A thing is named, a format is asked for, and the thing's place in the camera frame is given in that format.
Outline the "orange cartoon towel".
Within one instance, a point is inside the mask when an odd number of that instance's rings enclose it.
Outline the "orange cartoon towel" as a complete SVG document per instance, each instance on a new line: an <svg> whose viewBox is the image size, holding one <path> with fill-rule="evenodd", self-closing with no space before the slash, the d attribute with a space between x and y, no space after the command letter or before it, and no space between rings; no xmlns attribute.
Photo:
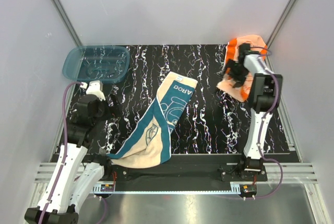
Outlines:
<svg viewBox="0 0 334 224"><path fill-rule="evenodd" d="M243 43L249 43L251 47L259 46L253 50L259 51L261 55L267 54L267 45L263 38L256 34L250 34L230 40L225 47L225 60L223 64L223 78L217 84L217 88L229 94L232 98L244 102L247 100L251 85L253 83L253 76L251 73L247 73L245 82L239 85L237 81L230 76L231 69L227 67L228 61L238 60L239 46Z"/></svg>

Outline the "teal beige cartoon towel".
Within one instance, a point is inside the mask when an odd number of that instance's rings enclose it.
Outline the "teal beige cartoon towel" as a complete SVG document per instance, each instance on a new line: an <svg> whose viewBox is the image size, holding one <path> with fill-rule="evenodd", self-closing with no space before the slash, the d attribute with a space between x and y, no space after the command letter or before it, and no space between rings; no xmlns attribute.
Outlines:
<svg viewBox="0 0 334 224"><path fill-rule="evenodd" d="M115 154L112 165L132 169L158 166L171 158L171 133L188 105L198 81L169 72L135 129Z"/></svg>

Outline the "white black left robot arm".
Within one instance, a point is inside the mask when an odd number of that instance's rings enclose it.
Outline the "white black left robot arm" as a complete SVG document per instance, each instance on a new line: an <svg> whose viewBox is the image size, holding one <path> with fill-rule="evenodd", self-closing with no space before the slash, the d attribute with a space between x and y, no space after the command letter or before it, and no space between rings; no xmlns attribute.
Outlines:
<svg viewBox="0 0 334 224"><path fill-rule="evenodd" d="M111 159L93 154L82 175L78 169L92 143L94 128L121 114L120 103L111 95L112 104L96 95L84 95L75 105L76 111L64 128L64 143L45 193L36 207L26 210L27 223L77 223L80 209L99 180L112 176Z"/></svg>

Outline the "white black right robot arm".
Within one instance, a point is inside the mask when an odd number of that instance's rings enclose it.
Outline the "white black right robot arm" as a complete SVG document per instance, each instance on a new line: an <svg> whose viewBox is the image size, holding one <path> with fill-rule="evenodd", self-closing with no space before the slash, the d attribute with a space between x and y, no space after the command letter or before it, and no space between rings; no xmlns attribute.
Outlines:
<svg viewBox="0 0 334 224"><path fill-rule="evenodd" d="M237 165L222 171L223 175L238 176L242 180L264 173L264 142L273 110L279 106L283 77L273 73L265 64L263 55L254 50L245 50L237 61L229 60L227 66L238 85L246 81L246 75L253 76L248 96L251 122L246 145Z"/></svg>

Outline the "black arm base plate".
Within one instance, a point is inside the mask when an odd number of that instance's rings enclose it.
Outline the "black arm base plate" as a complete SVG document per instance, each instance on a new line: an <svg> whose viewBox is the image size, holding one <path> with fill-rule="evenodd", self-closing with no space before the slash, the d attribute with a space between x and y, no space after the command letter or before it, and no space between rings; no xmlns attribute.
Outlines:
<svg viewBox="0 0 334 224"><path fill-rule="evenodd" d="M135 179L206 178L220 181L267 182L265 167L260 172L241 171L240 154L172 155L172 158L148 169L113 166L118 181Z"/></svg>

